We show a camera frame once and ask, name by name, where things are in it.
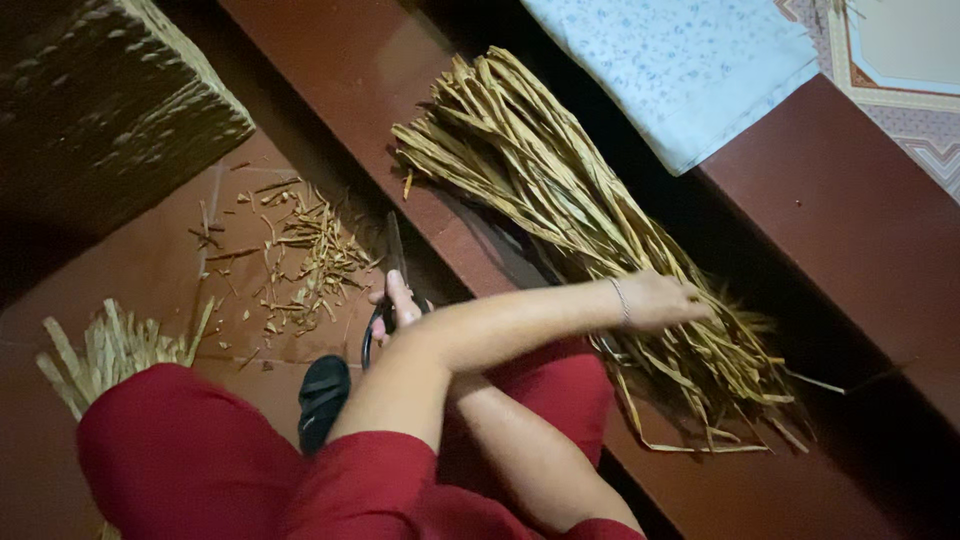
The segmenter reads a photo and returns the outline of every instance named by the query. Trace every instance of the forearm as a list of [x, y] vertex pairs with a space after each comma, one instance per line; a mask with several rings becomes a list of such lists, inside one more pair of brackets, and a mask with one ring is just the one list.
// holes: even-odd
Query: forearm
[[566, 436], [484, 377], [458, 378], [450, 398], [517, 505], [544, 531], [591, 518], [640, 531], [630, 508]]
[[401, 332], [383, 359], [421, 356], [454, 373], [482, 371], [559, 338], [622, 322], [608, 281], [532, 289], [430, 313]]

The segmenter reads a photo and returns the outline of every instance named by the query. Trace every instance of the bundle of dried leaves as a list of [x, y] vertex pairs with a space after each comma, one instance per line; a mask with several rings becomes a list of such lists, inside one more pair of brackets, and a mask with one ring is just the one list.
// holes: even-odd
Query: bundle of dried leaves
[[212, 310], [211, 298], [201, 316], [200, 327], [187, 347], [182, 335], [177, 338], [160, 335], [157, 321], [136, 321], [132, 312], [124, 313], [113, 299], [104, 300], [104, 311], [84, 332], [84, 355], [77, 355], [60, 323], [47, 317], [43, 326], [57, 348], [60, 362], [40, 353], [36, 356], [36, 365], [79, 422], [94, 400], [134, 373], [163, 362], [193, 365]]
[[[727, 416], [751, 428], [794, 398], [779, 364], [737, 313], [709, 292], [684, 251], [636, 205], [577, 119], [513, 55], [491, 47], [473, 66], [453, 59], [432, 86], [433, 102], [410, 126], [394, 125], [397, 157], [461, 194], [499, 210], [529, 233], [543, 261], [563, 280], [580, 282], [654, 269], [695, 283], [715, 319], [651, 334], [612, 332], [597, 340], [623, 391], [640, 439], [665, 452], [769, 450], [721, 430]], [[703, 424], [705, 447], [649, 444], [628, 381], [673, 390]], [[714, 438], [733, 444], [724, 446]]]

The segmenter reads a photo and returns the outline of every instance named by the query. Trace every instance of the scissors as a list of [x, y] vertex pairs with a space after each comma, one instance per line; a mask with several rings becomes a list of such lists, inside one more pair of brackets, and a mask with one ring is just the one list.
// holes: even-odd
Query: scissors
[[[400, 242], [400, 227], [396, 222], [396, 213], [393, 211], [387, 214], [387, 256], [385, 260], [387, 261], [387, 270], [397, 270], [403, 278], [403, 282], [407, 283], [407, 287], [410, 287], [410, 282], [407, 281], [407, 261], [403, 257], [403, 243]], [[383, 283], [383, 291], [383, 300], [378, 302], [373, 309], [373, 315], [371, 315], [370, 322], [367, 323], [367, 330], [363, 334], [363, 344], [360, 346], [360, 366], [365, 370], [370, 368], [370, 345], [373, 341], [373, 321], [375, 321], [377, 317], [383, 317], [383, 326], [386, 327], [387, 334], [394, 333], [396, 330], [394, 302], [390, 300], [390, 296], [386, 294], [386, 281]], [[413, 289], [411, 289], [411, 292], [413, 293], [412, 300], [414, 304], [420, 308], [420, 312], [426, 313], [430, 311], [430, 305], [427, 304], [426, 299], [418, 295]]]

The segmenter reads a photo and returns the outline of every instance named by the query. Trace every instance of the silver bracelet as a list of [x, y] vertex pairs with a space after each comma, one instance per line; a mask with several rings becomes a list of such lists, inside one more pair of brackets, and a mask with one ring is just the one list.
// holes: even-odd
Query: silver bracelet
[[620, 305], [623, 307], [623, 322], [621, 324], [625, 325], [630, 322], [630, 304], [627, 304], [627, 298], [623, 296], [623, 291], [620, 290], [620, 282], [616, 278], [607, 278], [613, 283], [613, 288], [616, 289], [616, 295], [620, 297]]

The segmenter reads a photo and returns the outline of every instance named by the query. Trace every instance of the red clothing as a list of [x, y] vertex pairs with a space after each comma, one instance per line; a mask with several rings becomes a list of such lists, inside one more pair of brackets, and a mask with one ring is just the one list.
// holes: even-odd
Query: red clothing
[[[564, 343], [490, 376], [596, 463], [612, 390], [595, 356]], [[499, 502], [455, 424], [439, 460], [391, 431], [343, 437], [306, 460], [250, 404], [162, 364], [97, 400], [77, 439], [94, 498], [127, 540], [540, 537]], [[642, 536], [598, 519], [560, 538]]]

